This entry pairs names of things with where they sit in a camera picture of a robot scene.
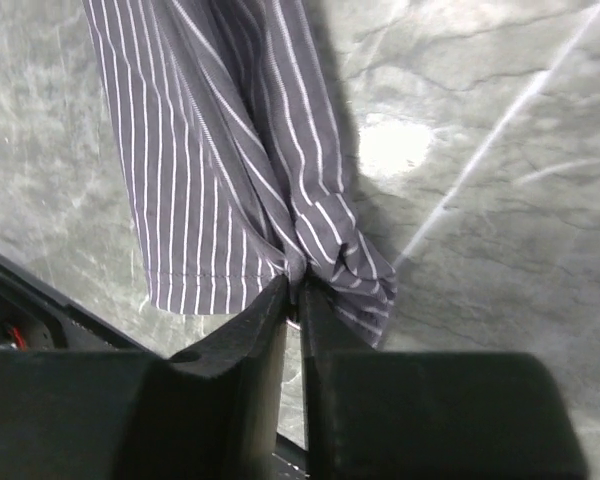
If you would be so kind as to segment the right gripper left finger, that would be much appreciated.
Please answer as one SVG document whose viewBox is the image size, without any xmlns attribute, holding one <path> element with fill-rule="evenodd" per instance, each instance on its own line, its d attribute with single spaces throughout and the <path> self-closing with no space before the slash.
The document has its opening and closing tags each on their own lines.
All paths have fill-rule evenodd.
<svg viewBox="0 0 600 480">
<path fill-rule="evenodd" d="M 168 358 L 0 348 L 0 479 L 267 477 L 287 289 Z"/>
</svg>

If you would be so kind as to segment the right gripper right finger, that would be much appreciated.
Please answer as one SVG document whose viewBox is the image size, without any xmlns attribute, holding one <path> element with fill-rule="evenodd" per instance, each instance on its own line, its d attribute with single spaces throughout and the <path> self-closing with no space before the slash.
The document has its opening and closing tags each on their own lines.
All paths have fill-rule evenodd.
<svg viewBox="0 0 600 480">
<path fill-rule="evenodd" d="M 549 370 L 501 352 L 380 352 L 309 280 L 298 296 L 314 479 L 584 479 Z"/>
</svg>

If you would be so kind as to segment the striped grey underwear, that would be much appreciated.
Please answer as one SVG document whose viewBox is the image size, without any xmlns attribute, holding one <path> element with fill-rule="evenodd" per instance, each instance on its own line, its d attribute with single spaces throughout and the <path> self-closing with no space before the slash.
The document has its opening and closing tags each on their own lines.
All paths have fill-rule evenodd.
<svg viewBox="0 0 600 480">
<path fill-rule="evenodd" d="M 88 1 L 157 308 L 237 314 L 276 277 L 326 288 L 376 345 L 397 285 L 362 233 L 354 162 L 302 1 Z"/>
</svg>

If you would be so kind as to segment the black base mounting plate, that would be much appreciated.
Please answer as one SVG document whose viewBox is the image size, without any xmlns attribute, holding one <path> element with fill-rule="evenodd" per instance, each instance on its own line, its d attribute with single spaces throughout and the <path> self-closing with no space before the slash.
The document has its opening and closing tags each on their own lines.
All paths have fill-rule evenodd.
<svg viewBox="0 0 600 480">
<path fill-rule="evenodd" d="M 0 348 L 102 351 L 143 346 L 0 254 Z"/>
</svg>

